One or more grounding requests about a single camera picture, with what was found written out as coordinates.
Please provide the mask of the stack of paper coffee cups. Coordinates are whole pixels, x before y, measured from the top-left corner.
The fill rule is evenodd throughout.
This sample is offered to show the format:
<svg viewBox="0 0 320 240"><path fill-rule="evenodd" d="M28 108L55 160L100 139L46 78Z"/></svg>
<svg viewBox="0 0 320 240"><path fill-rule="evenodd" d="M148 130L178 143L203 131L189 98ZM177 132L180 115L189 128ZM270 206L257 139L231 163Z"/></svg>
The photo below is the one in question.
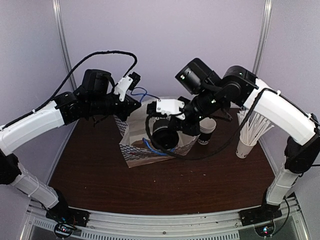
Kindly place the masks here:
<svg viewBox="0 0 320 240"><path fill-rule="evenodd" d="M201 145L207 145L211 139L213 131L216 129L217 123L214 119L206 117L199 122L200 135L198 137L198 143Z"/></svg>

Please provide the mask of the black plastic cup lid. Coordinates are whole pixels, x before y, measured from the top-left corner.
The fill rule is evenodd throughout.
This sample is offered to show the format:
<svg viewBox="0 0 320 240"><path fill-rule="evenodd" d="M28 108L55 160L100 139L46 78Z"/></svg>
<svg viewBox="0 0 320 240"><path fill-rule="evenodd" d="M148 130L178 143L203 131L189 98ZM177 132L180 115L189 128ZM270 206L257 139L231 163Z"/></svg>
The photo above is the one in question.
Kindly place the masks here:
<svg viewBox="0 0 320 240"><path fill-rule="evenodd" d="M156 149L159 149L159 147L156 147L155 144L166 150L174 149L179 143L179 135L176 131L162 128L152 133L151 142Z"/></svg>

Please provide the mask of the single black paper coffee cup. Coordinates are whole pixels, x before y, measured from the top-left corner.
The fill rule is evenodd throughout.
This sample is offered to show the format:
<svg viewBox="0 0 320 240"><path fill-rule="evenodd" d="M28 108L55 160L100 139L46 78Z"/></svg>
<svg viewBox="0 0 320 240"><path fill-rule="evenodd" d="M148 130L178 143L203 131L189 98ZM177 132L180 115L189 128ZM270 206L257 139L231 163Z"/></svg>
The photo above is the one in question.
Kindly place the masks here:
<svg viewBox="0 0 320 240"><path fill-rule="evenodd" d="M157 119L153 123L151 143L156 149L171 150L178 146L179 135L175 130L169 129L169 123L166 118Z"/></svg>

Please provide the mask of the blue checkered paper bag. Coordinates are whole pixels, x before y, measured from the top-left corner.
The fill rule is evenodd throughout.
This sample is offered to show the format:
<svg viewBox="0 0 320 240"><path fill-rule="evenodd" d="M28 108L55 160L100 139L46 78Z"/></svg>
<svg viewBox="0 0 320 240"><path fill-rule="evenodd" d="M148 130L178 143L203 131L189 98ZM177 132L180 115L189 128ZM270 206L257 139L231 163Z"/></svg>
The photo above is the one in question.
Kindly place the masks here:
<svg viewBox="0 0 320 240"><path fill-rule="evenodd" d="M145 120L147 117L147 104L156 100L156 98L150 98L143 101L141 107L131 113L126 121L122 121L114 115L116 125L122 137L119 142L119 148L129 168L174 158L156 149L146 133ZM196 143L199 135L189 136L182 131L178 131L177 134L179 137L178 143L173 149L170 149L170 151L185 156Z"/></svg>

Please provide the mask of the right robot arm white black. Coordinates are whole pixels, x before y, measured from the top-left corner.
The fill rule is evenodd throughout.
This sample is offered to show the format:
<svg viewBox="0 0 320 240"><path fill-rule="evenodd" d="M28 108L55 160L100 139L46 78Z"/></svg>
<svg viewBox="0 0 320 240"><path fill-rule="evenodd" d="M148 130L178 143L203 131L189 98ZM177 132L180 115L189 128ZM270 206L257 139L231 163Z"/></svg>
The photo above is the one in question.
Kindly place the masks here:
<svg viewBox="0 0 320 240"><path fill-rule="evenodd" d="M298 177L307 172L320 153L320 125L279 91L270 88L254 73L239 65L229 67L219 77L201 59L194 58L175 79L195 97L185 103L182 127L192 127L216 110L235 104L256 112L288 133L285 162L265 191L256 210L259 220L268 220L280 207Z"/></svg>

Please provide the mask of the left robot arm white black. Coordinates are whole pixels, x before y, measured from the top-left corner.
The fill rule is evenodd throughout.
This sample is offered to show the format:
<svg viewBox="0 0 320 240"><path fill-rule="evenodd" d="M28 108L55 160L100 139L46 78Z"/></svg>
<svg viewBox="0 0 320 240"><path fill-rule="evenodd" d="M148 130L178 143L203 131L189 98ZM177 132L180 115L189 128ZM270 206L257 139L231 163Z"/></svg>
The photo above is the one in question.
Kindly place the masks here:
<svg viewBox="0 0 320 240"><path fill-rule="evenodd" d="M39 181L19 162L14 151L30 140L52 129L69 125L81 118L117 116L126 121L141 103L127 95L141 77L136 72L115 83L111 73L88 69L82 84L74 92L54 96L39 110L33 110L13 124L0 128L0 183L11 185L42 203L61 222L72 218L72 211L63 194Z"/></svg>

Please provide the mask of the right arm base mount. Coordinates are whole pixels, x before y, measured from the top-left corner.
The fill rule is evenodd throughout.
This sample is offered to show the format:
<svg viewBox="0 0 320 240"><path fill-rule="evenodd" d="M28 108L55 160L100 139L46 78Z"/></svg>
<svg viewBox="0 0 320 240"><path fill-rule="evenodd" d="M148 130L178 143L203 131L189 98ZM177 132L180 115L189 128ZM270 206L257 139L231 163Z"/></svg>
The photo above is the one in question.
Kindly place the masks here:
<svg viewBox="0 0 320 240"><path fill-rule="evenodd" d="M281 210L271 211L264 210L261 206L241 210L239 212L239 217L242 226L256 225L263 222L268 222L276 218L281 217L283 214Z"/></svg>

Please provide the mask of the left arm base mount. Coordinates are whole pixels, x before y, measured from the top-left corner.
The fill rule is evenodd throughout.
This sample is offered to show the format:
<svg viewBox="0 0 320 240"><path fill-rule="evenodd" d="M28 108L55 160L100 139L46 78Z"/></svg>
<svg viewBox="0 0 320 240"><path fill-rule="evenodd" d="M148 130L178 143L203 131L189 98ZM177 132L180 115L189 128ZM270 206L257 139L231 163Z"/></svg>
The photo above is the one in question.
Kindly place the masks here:
<svg viewBox="0 0 320 240"><path fill-rule="evenodd" d="M66 213L58 214L52 209L46 209L45 217L57 223L67 224L72 227L86 227L90 213L86 210L68 208Z"/></svg>

